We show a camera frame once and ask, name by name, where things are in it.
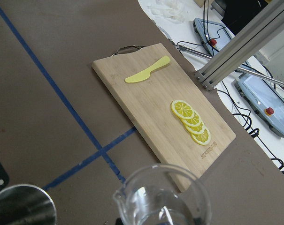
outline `white surface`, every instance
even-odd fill
[[[165,15],[154,15],[151,12],[151,9],[154,7],[166,7],[166,10],[170,7],[166,6],[164,3],[172,3],[173,6],[176,2],[178,4],[184,4],[184,10],[181,12],[181,15],[177,15],[176,18],[168,18]],[[192,43],[200,44],[200,39],[198,34],[196,34],[192,28],[192,22],[195,18],[203,17],[203,8],[198,7],[198,5],[192,0],[139,0],[139,3],[145,13],[154,20],[156,24],[162,27],[168,34],[171,36],[172,40],[177,43],[178,41],[188,41]],[[213,11],[209,11],[208,20],[221,23],[220,17],[217,16]],[[199,52],[206,53],[202,46],[186,45],[189,48],[193,48]],[[208,60],[199,58],[197,56],[184,53],[189,62],[193,64],[196,70],[202,68]],[[261,71],[264,74],[266,70],[264,67],[252,56],[248,62],[252,67]],[[242,108],[248,108],[252,111],[250,117],[252,118],[252,127],[260,129],[260,138],[263,142],[269,147],[273,154],[284,161],[284,138],[281,138],[274,134],[268,127],[268,125],[262,121],[251,109],[249,104],[238,94],[236,88],[233,86],[232,82],[240,75],[240,73],[231,73],[228,77],[224,79],[224,83],[229,90],[230,95],[235,100],[238,106]],[[225,88],[220,83],[217,85],[217,89],[225,91]],[[277,91],[284,96],[284,91],[277,86]],[[235,107],[233,106],[230,99],[223,93],[218,93],[224,105],[228,108],[231,113],[237,113]],[[247,111],[241,110],[241,113],[248,114]],[[245,121],[242,117],[236,116],[236,119],[244,125]],[[255,141],[262,147],[266,154],[273,158],[273,156],[268,152],[268,150],[263,146],[258,138],[255,138]]]
[[[284,82],[284,30],[261,48],[260,53],[266,58],[264,65],[274,77]]]

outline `yellow lemon slice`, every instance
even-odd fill
[[[180,119],[191,119],[194,117],[194,110],[183,100],[174,100],[171,103],[172,112]]]
[[[196,127],[189,127],[187,125],[184,124],[184,128],[189,131],[191,134],[194,134],[194,135],[200,135],[203,133],[204,129],[205,129],[205,126],[203,124],[203,122],[201,122],[198,126]]]
[[[200,145],[206,145],[211,141],[211,134],[208,130],[208,128],[204,128],[203,133],[199,134],[199,135],[194,135],[191,133],[191,137],[192,139]]]
[[[197,127],[200,125],[200,123],[202,122],[201,117],[198,115],[198,113],[196,111],[194,111],[194,116],[190,119],[181,119],[181,121],[189,126],[189,127]]]

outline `blue tape line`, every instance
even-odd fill
[[[9,20],[9,18],[6,16],[6,14],[3,12],[3,10],[0,7],[0,16],[2,17],[2,19],[5,21],[5,23],[7,24],[7,26],[11,29],[11,31],[13,32],[13,34],[15,35],[15,37],[18,39],[18,41],[20,42],[20,44],[23,46],[23,48],[25,49],[25,51],[29,54],[29,56],[31,57],[31,59],[33,60],[33,62],[35,63],[35,65],[39,68],[40,72],[43,74],[43,76],[47,79],[47,81],[49,82],[49,84],[51,85],[51,87],[54,89],[54,91],[56,92],[56,94],[59,96],[59,98],[62,100],[62,102],[65,104],[66,108],[69,110],[69,112],[72,114],[72,116],[75,118],[75,120],[77,121],[77,123],[80,125],[80,127],[83,129],[83,131],[86,133],[86,135],[89,137],[89,139],[92,141],[92,143],[95,145],[95,147],[97,148],[98,152],[96,152],[94,155],[88,157],[87,159],[85,159],[82,163],[76,165],[75,167],[73,167],[72,169],[68,170],[67,172],[65,172],[63,175],[59,176],[58,178],[56,178],[54,181],[52,181],[51,183],[47,184],[46,186],[43,187],[44,190],[48,190],[49,188],[53,188],[55,186],[57,186],[58,184],[62,183],[63,181],[65,181],[67,178],[69,178],[70,176],[74,175],[75,173],[77,173],[79,170],[81,170],[83,167],[87,166],[88,164],[90,164],[92,161],[94,161],[96,158],[98,158],[99,156],[103,156],[103,158],[105,159],[105,161],[108,163],[108,165],[110,166],[110,168],[113,170],[113,172],[117,175],[117,177],[119,178],[119,180],[121,182],[125,182],[125,178],[120,174],[119,169],[116,167],[116,165],[114,164],[114,162],[112,161],[112,159],[107,155],[107,151],[112,149],[113,147],[115,147],[118,143],[120,143],[121,141],[123,141],[126,137],[128,137],[129,135],[131,135],[132,133],[134,133],[137,129],[135,127],[131,128],[130,130],[128,130],[127,132],[125,132],[123,135],[120,135],[118,138],[116,138],[115,140],[113,140],[110,144],[108,144],[107,146],[105,146],[104,148],[100,145],[100,143],[98,142],[98,140],[95,138],[95,136],[92,134],[92,132],[89,130],[89,128],[87,127],[87,125],[84,123],[84,121],[80,118],[80,116],[78,115],[78,113],[74,110],[73,106],[71,105],[71,103],[68,101],[68,99],[65,97],[65,95],[63,94],[63,92],[59,89],[59,87],[57,86],[57,84],[55,83],[55,81],[52,79],[52,77],[49,75],[49,73],[47,72],[47,70],[44,68],[44,66],[41,64],[41,62],[38,60],[38,58],[36,57],[36,55],[33,53],[33,51],[30,49],[30,47],[27,45],[27,43],[25,42],[25,40],[22,38],[22,36],[20,35],[20,33],[17,31],[17,29],[14,27],[14,25],[12,24],[12,22]]]
[[[129,129],[128,131],[126,131],[124,134],[118,136],[116,139],[114,139],[111,143],[109,143],[108,145],[103,147],[104,152],[109,151],[110,149],[112,149],[113,147],[115,147],[118,143],[120,143],[121,141],[123,141],[126,137],[130,136],[131,134],[133,134],[134,132],[136,132],[136,128],[132,127],[131,129]]]
[[[81,170],[82,168],[84,168],[85,166],[89,165],[91,162],[93,162],[95,159],[97,159],[99,156],[102,156],[104,158],[104,160],[107,162],[107,164],[109,165],[109,167],[113,170],[113,172],[115,173],[115,175],[118,177],[118,179],[124,183],[125,182],[125,178],[120,174],[120,170],[116,167],[116,165],[114,164],[114,162],[112,161],[112,159],[106,154],[106,152],[110,149],[112,149],[113,147],[115,147],[118,143],[120,143],[121,141],[123,141],[126,137],[130,136],[131,134],[133,134],[137,129],[135,127],[129,129],[128,131],[126,131],[124,134],[120,135],[119,137],[117,137],[116,139],[114,139],[111,143],[109,143],[108,145],[106,145],[104,148],[100,149],[99,151],[97,151],[95,154],[93,154],[92,156],[88,157],[87,159],[85,159],[84,161],[82,161],[82,163],[74,166],[72,169],[68,170],[67,172],[65,172],[63,175],[59,176],[58,178],[56,178],[55,180],[53,180],[51,183],[45,185],[43,187],[43,189],[45,191],[47,191],[50,188],[53,188],[57,185],[59,185],[60,183],[64,182],[66,179],[68,179],[70,176],[74,175],[75,173],[77,173],[79,170]]]
[[[26,52],[29,54],[31,59],[34,61],[35,65],[39,68],[41,73],[44,75],[44,77],[47,79],[51,87],[54,89],[56,94],[59,96],[59,98],[62,100],[62,102],[65,104],[69,112],[72,114],[72,116],[75,118],[77,123],[81,126],[83,131],[86,133],[86,135],[89,137],[89,139],[92,141],[92,143],[95,145],[97,150],[100,150],[102,146],[100,143],[97,141],[97,139],[94,137],[94,135],[91,133],[87,125],[83,122],[83,120],[80,118],[78,113],[74,110],[73,106],[71,103],[67,100],[67,98],[64,96],[63,92],[59,89],[55,81],[52,79],[52,77],[48,74],[44,66],[41,64],[41,62],[38,60],[36,55],[33,53],[33,51],[29,48],[25,40],[22,38],[20,33],[17,31],[17,29],[14,27],[10,19],[5,15],[3,10],[0,8],[0,16],[3,18],[7,26],[11,29],[15,37],[18,39],[18,41],[21,43],[23,48],[26,50]]]
[[[86,167],[91,162],[93,162],[94,160],[99,158],[100,156],[101,156],[101,152],[97,151],[95,154],[91,155],[90,157],[88,157],[87,159],[82,161],[81,163],[77,164],[76,166],[74,166],[70,170],[66,171],[64,174],[62,174],[58,178],[54,179],[51,183],[45,185],[42,189],[47,191],[48,189],[53,188],[53,187],[59,185],[60,183],[64,182],[66,179],[68,179],[70,176],[74,175],[79,170],[81,170],[82,168]]]
[[[118,179],[124,183],[126,181],[126,179],[120,174],[120,170],[116,167],[116,165],[114,164],[114,162],[112,161],[112,159],[106,154],[103,153],[102,157],[104,158],[104,160],[108,163],[109,167],[113,170],[113,172],[115,173],[115,175],[117,175]]]

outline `bamboo cutting board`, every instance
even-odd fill
[[[149,79],[124,81],[165,55],[170,64]],[[100,59],[92,67],[162,163],[179,165],[200,177],[236,137],[162,44]],[[194,142],[172,113],[170,104],[176,99],[188,102],[201,116],[211,133],[209,144]]]

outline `red button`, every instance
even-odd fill
[[[217,44],[217,41],[215,39],[210,39],[208,43],[210,46],[215,46]]]
[[[268,116],[272,115],[273,113],[274,113],[273,108],[269,107],[268,109],[266,109],[266,114],[267,114]]]

